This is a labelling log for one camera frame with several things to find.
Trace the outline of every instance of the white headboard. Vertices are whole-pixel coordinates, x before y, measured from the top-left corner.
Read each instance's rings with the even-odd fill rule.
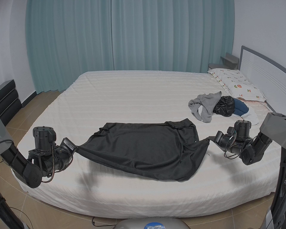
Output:
[[[286,68],[242,46],[238,69],[263,92],[273,111],[286,114]]]

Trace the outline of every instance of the blue cloth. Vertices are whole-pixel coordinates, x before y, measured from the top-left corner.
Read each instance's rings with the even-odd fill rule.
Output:
[[[37,93],[101,70],[207,72],[231,53],[234,0],[28,0]]]
[[[234,99],[235,105],[234,105],[234,114],[242,116],[246,114],[249,111],[249,108],[245,105],[244,102],[240,101],[239,99]]]

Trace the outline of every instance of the tile floor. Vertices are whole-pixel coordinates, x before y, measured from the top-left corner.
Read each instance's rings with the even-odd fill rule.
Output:
[[[21,109],[6,128],[17,145],[37,117],[59,95],[59,92],[42,92],[37,95],[26,107]],[[34,229],[90,229],[95,228],[91,224],[91,216],[85,216],[64,209],[60,209],[40,200],[37,200],[24,192],[19,183],[13,177],[10,168],[5,163],[0,163],[0,192],[5,197],[8,205],[26,213]],[[182,220],[192,229],[247,229],[259,228],[267,208],[271,205],[274,194],[250,201],[217,214]],[[24,220],[28,226],[30,222],[21,212],[14,212]],[[97,225],[116,224],[120,219],[95,218]],[[0,220],[0,228],[6,228]]]

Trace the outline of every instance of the white bed sheet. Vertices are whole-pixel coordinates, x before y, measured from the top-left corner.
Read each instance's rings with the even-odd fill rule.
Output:
[[[28,157],[34,148],[32,129],[50,126],[57,143],[68,137],[76,145],[106,122],[163,123],[189,118],[200,139],[226,132],[237,117],[214,114],[211,123],[198,121],[188,107],[198,94],[222,91],[210,74],[163,71],[87,72],[79,78],[34,122],[18,145]],[[259,102],[248,102],[260,123],[268,110]],[[263,159],[246,166],[238,158],[228,160],[210,143],[195,175],[188,181],[158,181],[105,167],[74,155],[71,166],[57,173],[51,183],[24,191],[54,206],[85,215],[108,218],[192,217],[217,213],[275,191],[280,147],[273,142]]]

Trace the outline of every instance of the pillowcase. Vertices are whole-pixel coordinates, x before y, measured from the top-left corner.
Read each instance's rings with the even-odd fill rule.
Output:
[[[264,102],[263,93],[250,83],[239,70],[214,68],[208,71],[233,98]]]

